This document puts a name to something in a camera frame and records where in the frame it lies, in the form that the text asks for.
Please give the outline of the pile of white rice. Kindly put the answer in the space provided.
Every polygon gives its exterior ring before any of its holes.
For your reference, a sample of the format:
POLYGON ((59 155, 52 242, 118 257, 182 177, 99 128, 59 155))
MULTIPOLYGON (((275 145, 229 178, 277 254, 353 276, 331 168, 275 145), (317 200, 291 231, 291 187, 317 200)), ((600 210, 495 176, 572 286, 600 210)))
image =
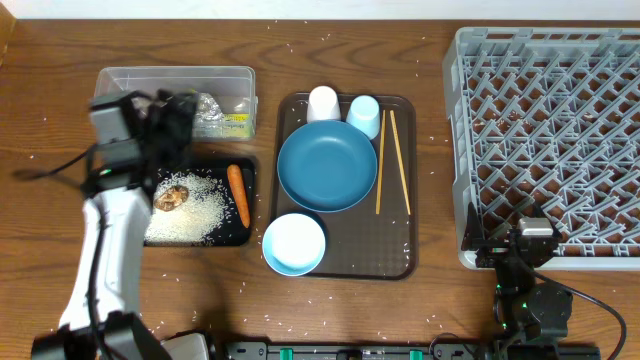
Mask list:
POLYGON ((158 210, 153 204, 151 221, 145 233, 145 242, 149 245, 203 244, 231 216, 232 201, 222 179, 173 173, 159 183, 153 200, 176 185, 185 186, 189 190, 189 198, 169 212, 158 210))

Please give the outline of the brown food lump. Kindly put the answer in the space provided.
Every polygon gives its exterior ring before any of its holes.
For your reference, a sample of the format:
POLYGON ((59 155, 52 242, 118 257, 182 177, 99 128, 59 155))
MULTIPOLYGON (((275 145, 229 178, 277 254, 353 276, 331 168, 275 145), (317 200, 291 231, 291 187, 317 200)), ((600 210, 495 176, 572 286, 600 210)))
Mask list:
POLYGON ((154 201, 154 207, 158 210, 169 212, 183 205, 188 198, 189 190, 185 186, 172 186, 154 201))

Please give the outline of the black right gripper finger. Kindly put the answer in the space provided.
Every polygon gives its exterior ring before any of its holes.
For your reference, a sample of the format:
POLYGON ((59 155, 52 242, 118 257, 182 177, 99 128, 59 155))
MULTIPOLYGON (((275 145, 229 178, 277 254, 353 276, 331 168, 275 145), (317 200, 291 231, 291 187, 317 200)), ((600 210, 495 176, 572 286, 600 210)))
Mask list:
POLYGON ((547 218, 553 228, 553 235, 550 236, 552 238, 561 238, 562 235, 560 233, 560 231, 557 229, 557 227, 552 223, 551 219, 544 213, 544 211, 542 210, 542 207, 539 203, 534 203, 533 204, 533 217, 543 217, 543 218, 547 218))
POLYGON ((480 217, 475 205, 470 202, 467 208, 467 221, 461 243, 462 251, 477 251, 485 246, 485 237, 480 217))

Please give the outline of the dark blue plate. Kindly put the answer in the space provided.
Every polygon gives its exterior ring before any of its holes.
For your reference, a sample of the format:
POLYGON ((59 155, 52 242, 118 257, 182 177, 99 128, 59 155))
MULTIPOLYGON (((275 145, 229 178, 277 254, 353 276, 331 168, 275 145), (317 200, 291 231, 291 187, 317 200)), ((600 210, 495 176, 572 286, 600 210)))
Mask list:
POLYGON ((340 121, 312 122, 293 131, 282 144, 276 172, 284 192, 312 211, 335 213, 361 202, 378 173, 369 138, 340 121))

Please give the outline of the orange carrot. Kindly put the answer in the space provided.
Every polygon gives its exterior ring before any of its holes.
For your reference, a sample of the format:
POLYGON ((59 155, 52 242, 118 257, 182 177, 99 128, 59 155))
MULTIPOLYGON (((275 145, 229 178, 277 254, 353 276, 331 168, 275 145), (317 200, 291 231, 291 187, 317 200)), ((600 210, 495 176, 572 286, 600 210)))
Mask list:
POLYGON ((227 178, 241 222, 245 228, 249 228, 251 216, 241 168, 236 164, 229 165, 227 178))

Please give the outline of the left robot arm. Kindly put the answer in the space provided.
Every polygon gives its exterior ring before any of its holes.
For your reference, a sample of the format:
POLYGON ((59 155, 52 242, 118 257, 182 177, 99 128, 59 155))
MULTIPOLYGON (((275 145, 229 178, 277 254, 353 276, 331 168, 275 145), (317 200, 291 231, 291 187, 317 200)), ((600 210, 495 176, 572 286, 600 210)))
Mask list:
POLYGON ((139 310, 140 272, 156 173, 180 164, 192 142, 199 95, 159 90, 94 98, 96 142, 80 160, 86 178, 84 240, 71 298, 57 330, 33 341, 34 359, 208 359, 198 331, 157 339, 139 310))

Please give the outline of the foil wrapper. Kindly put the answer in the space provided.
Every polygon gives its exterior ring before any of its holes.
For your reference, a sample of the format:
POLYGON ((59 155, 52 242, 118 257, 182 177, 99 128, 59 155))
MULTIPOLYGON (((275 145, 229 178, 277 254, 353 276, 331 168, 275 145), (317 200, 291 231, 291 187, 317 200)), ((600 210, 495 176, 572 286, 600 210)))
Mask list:
POLYGON ((224 113, 218 102, 209 93, 199 93, 197 110, 193 120, 193 136, 217 137, 223 125, 224 113))

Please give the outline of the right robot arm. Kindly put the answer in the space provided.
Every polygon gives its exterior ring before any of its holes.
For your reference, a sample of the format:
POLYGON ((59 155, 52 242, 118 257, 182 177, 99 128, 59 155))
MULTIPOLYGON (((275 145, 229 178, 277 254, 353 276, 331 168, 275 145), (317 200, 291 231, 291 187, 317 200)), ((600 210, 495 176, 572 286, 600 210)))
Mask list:
POLYGON ((502 238, 488 238, 476 207, 467 209, 461 249, 473 251, 475 266, 497 278, 493 313, 503 332, 473 353, 475 359, 558 359, 557 342, 568 335, 573 296, 549 282, 538 283, 535 269, 553 257, 559 231, 537 210, 508 226, 502 238))

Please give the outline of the light blue bowl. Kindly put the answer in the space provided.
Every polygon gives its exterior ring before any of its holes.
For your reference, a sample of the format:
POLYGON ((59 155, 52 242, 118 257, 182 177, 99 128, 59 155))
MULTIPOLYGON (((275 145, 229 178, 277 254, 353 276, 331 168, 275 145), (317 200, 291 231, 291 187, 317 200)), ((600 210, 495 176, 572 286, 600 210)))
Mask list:
POLYGON ((262 242, 263 257, 276 273, 298 277, 310 273, 326 250, 323 228, 302 213, 282 215, 267 227, 262 242))

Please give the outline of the yellow green snack packet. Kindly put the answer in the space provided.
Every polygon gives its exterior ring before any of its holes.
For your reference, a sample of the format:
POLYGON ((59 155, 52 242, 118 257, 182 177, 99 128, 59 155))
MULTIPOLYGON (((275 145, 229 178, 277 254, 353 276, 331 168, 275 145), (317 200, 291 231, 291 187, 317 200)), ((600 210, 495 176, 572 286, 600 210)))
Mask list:
POLYGON ((220 133, 225 138, 250 139, 255 135, 253 121, 249 114, 225 114, 220 133))

